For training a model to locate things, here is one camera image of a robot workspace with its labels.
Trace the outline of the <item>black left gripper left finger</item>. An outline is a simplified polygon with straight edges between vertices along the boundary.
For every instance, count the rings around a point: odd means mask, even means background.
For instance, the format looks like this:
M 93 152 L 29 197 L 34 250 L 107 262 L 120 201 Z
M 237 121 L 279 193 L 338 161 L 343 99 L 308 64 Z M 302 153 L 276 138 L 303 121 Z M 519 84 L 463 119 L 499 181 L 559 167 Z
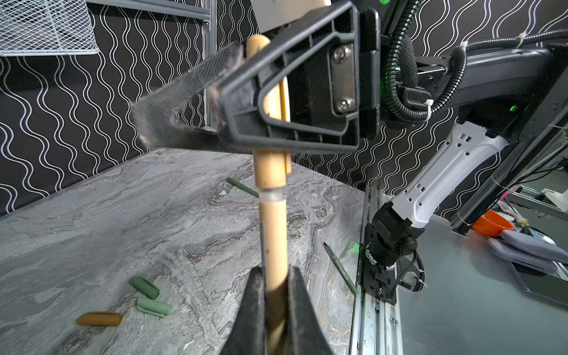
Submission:
M 231 333 L 220 354 L 264 354 L 266 352 L 266 292 L 263 269 L 249 275 Z

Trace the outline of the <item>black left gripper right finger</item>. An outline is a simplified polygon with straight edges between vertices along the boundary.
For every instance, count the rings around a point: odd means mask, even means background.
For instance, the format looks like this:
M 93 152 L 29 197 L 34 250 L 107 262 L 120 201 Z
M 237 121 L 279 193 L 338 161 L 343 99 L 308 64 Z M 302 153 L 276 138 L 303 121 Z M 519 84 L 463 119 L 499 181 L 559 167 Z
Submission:
M 333 354 L 319 325 L 300 269 L 288 270 L 288 354 Z

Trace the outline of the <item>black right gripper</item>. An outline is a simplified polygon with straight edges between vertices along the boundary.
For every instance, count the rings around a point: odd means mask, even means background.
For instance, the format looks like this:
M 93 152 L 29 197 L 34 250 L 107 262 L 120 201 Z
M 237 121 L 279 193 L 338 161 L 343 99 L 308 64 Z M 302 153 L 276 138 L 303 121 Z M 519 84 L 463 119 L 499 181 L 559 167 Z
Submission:
M 380 125 L 381 19 L 370 1 L 308 12 L 254 56 L 234 42 L 132 105 L 152 148 L 355 151 Z

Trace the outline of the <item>green pen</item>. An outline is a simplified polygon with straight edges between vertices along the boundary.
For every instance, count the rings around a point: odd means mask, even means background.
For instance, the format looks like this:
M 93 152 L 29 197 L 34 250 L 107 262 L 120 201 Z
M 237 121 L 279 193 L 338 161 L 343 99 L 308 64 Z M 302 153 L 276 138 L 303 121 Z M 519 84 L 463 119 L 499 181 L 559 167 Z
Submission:
M 331 247 L 327 243 L 323 243 L 323 246 L 324 246 L 325 251 L 328 253 L 329 257 L 331 258 L 332 263 L 334 264 L 334 266 L 336 267 L 336 269 L 340 273 L 341 277 L 346 282 L 346 284 L 349 287 L 352 294 L 357 296 L 358 291 L 357 291 L 356 285 L 353 282 L 353 280 L 350 278 L 350 276 L 348 275 L 348 272 L 346 271 L 343 264 L 340 262 L 340 259 L 336 256 L 336 254 L 333 252 L 333 250 L 331 249 Z
M 249 194 L 249 195 L 251 195 L 251 196 L 253 196 L 253 197 L 255 197 L 255 198 L 259 198 L 259 196 L 260 196 L 257 191 L 255 191 L 254 189 L 249 188 L 248 186 L 242 184 L 242 183 L 239 182 L 238 180 L 235 180 L 235 179 L 233 179 L 233 178 L 231 178 L 231 177 L 230 177 L 230 178 L 228 177 L 228 178 L 226 179 L 226 181 L 227 181 L 228 183 L 230 183 L 232 186 L 234 186 L 234 187 L 240 189 L 241 191 L 246 192 L 247 194 Z

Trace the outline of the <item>dark green pen cap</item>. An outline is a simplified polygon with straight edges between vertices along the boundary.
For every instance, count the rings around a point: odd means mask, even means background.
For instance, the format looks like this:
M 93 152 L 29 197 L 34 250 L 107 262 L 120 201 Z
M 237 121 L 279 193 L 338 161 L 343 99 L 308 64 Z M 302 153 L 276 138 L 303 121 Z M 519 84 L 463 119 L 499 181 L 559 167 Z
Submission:
M 161 294 L 160 289 L 143 277 L 132 277 L 129 284 L 151 300 L 157 300 Z

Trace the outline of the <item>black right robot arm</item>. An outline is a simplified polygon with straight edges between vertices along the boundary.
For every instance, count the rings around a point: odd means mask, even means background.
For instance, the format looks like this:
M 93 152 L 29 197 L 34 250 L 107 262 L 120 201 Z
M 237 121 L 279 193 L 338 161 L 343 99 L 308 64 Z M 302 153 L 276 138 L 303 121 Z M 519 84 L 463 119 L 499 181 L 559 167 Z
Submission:
M 401 280 L 391 270 L 417 254 L 438 205 L 490 156 L 533 141 L 538 118 L 563 98 L 567 52 L 542 43 L 565 30 L 416 57 L 408 29 L 419 6 L 336 1 L 310 10 L 275 38 L 224 47 L 132 106 L 149 147 L 253 153 L 274 290 L 285 278 L 291 153 L 354 152 L 380 125 L 404 129 L 465 109 L 436 155 L 366 226 L 362 288 L 395 303 Z

